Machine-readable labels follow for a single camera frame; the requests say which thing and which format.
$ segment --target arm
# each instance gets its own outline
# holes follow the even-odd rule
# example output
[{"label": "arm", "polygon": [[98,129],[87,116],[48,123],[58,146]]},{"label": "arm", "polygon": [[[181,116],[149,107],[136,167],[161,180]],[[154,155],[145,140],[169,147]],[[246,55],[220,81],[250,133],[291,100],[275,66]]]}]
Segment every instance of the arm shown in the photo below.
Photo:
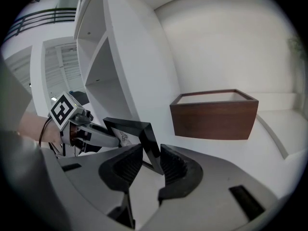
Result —
[{"label": "arm", "polygon": [[[39,136],[46,120],[47,118],[45,117],[26,111],[19,123],[18,132],[22,136],[39,141]],[[42,142],[62,143],[60,131],[54,121],[50,121],[45,127]]]}]

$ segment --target black rectangular slot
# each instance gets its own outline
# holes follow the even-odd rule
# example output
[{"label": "black rectangular slot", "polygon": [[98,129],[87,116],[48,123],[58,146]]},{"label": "black rectangular slot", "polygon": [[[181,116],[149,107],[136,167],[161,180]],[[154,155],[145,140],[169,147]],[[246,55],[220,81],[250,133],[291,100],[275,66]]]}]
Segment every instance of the black rectangular slot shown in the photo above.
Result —
[{"label": "black rectangular slot", "polygon": [[261,215],[265,210],[258,203],[258,201],[249,193],[249,191],[244,186],[230,187],[229,191],[236,199],[237,203],[240,205],[242,210],[247,215],[248,219],[252,221],[259,215]]},{"label": "black rectangular slot", "polygon": [[81,167],[80,164],[70,164],[70,165],[62,166],[62,169],[64,172],[67,172],[67,171],[70,171],[72,169],[79,168],[79,167]]}]

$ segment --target black plastic part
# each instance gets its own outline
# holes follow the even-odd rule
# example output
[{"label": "black plastic part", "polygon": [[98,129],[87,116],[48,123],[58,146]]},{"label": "black plastic part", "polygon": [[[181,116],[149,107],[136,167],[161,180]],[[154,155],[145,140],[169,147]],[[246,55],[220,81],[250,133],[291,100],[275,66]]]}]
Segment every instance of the black plastic part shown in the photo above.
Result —
[{"label": "black plastic part", "polygon": [[86,144],[86,148],[84,152],[98,152],[100,149],[101,149],[101,146]]},{"label": "black plastic part", "polygon": [[265,210],[244,186],[230,187],[229,191],[236,199],[250,221],[261,215]]},{"label": "black plastic part", "polygon": [[190,194],[201,182],[203,171],[201,166],[162,144],[161,166],[165,174],[166,186],[159,190],[158,201],[183,198]]},{"label": "black plastic part", "polygon": [[79,168],[81,167],[80,164],[70,164],[70,165],[65,165],[65,166],[62,166],[62,169],[64,172],[67,172],[67,171],[70,171],[70,170],[73,170],[75,168]]},{"label": "black plastic part", "polygon": [[123,199],[122,206],[114,208],[109,214],[108,217],[111,219],[129,227],[135,229],[135,220],[133,219],[129,195],[125,194]]},{"label": "black plastic part", "polygon": [[98,126],[98,125],[95,125],[95,124],[91,124],[91,126],[92,126],[93,129],[98,130],[99,132],[103,132],[103,133],[111,135],[109,133],[109,131],[106,128],[102,127],[102,126]]},{"label": "black plastic part", "polygon": [[105,161],[99,168],[99,175],[112,190],[125,193],[122,206],[113,209],[108,216],[123,225],[135,228],[130,200],[129,187],[142,166],[142,146],[136,145],[130,150]]},{"label": "black plastic part", "polygon": [[87,136],[85,135],[85,131],[82,129],[79,129],[76,133],[76,137],[77,138],[82,138],[83,140],[85,140],[87,138]]},{"label": "black plastic part", "polygon": [[76,146],[77,148],[79,148],[79,149],[82,149],[83,148],[83,144],[84,144],[84,142],[83,141],[80,141],[80,140],[75,140],[75,141],[73,141],[74,142],[74,146]]},{"label": "black plastic part", "polygon": [[99,168],[99,175],[112,190],[128,193],[128,189],[142,166],[142,146],[105,161]]},{"label": "black plastic part", "polygon": [[63,156],[66,156],[66,149],[65,149],[65,144],[64,143],[62,145],[62,151],[63,151]]},{"label": "black plastic part", "polygon": [[149,164],[143,161],[143,165],[160,175],[164,175],[160,166],[160,151],[151,123],[115,119],[110,117],[106,117],[103,121],[109,131],[109,135],[115,136],[112,131],[112,128],[115,128],[122,132],[137,136],[151,162],[151,164]]},{"label": "black plastic part", "polygon": [[92,136],[92,133],[89,133],[87,134],[87,141],[90,141],[91,140],[91,136]]}]

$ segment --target shelf compartment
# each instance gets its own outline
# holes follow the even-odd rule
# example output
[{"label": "shelf compartment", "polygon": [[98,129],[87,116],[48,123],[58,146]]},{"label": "shelf compartment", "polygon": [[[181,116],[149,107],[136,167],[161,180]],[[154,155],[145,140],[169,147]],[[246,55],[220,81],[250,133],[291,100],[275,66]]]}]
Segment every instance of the shelf compartment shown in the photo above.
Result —
[{"label": "shelf compartment", "polygon": [[273,138],[284,159],[308,149],[308,121],[299,111],[260,111],[257,119]]},{"label": "shelf compartment", "polygon": [[77,52],[80,72],[83,80],[89,70],[91,59],[99,47],[99,43],[106,32],[103,0],[90,0],[82,16],[77,35]]},{"label": "shelf compartment", "polygon": [[79,0],[75,17],[74,39],[78,38],[80,29],[84,26],[84,16],[89,17],[88,12],[94,11],[95,5],[98,5],[100,2],[100,0]]},{"label": "shelf compartment", "polygon": [[117,72],[112,58],[107,32],[105,32],[94,51],[90,66],[85,74],[84,83],[88,86],[95,82],[104,82],[116,78],[118,79]]},{"label": "shelf compartment", "polygon": [[132,118],[118,78],[86,86],[86,91],[100,123],[106,117],[126,120]]}]

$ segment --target white curved wall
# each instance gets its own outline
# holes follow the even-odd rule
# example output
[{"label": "white curved wall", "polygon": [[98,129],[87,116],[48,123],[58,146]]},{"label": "white curved wall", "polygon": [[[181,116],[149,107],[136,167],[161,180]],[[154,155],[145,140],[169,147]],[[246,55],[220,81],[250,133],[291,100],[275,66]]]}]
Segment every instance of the white curved wall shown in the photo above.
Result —
[{"label": "white curved wall", "polygon": [[4,59],[32,47],[30,58],[31,91],[35,109],[39,116],[47,116],[51,108],[45,77],[45,48],[71,42],[74,26],[74,23],[38,26],[12,37],[1,47],[1,54]]},{"label": "white curved wall", "polygon": [[271,0],[175,0],[156,11],[181,93],[292,92],[292,27]]}]

